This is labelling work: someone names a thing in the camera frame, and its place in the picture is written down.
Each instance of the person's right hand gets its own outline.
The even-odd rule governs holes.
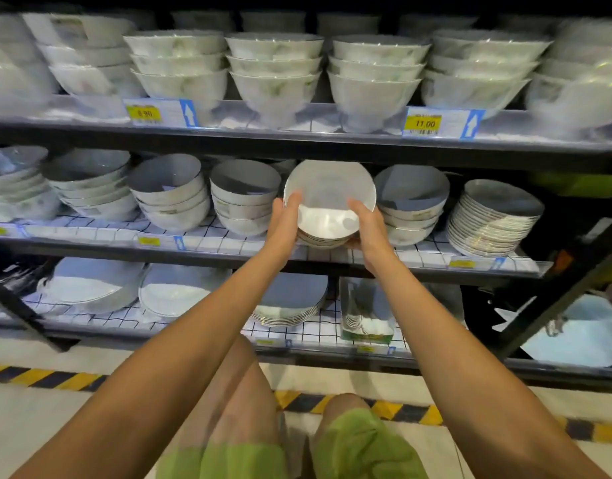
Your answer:
[[[350,247],[361,248],[366,269],[377,276],[376,266],[395,256],[388,241],[386,225],[377,207],[371,212],[366,205],[355,199],[348,199],[348,207],[359,217],[360,242],[351,241]]]

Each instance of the tiled floor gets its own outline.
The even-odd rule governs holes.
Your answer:
[[[110,373],[130,350],[76,346],[58,354],[37,341],[0,338],[0,363],[91,373]],[[421,377],[315,369],[262,363],[271,386],[318,394],[354,392],[393,402],[432,403]],[[556,414],[612,419],[612,395],[532,389]],[[39,390],[0,385],[0,479],[6,479],[33,451],[53,435],[88,395],[61,390]],[[286,413],[287,453],[292,477],[300,473],[306,436],[317,429],[319,416]],[[419,453],[430,479],[473,477],[447,428],[388,423]],[[579,443],[579,446],[612,477],[612,444]]]

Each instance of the forearm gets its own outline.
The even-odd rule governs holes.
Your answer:
[[[396,256],[384,256],[375,270],[441,416],[478,479],[604,477],[534,394]]]
[[[128,358],[13,477],[143,478],[194,408],[283,263],[262,249]],[[64,464],[71,454],[85,463]]]

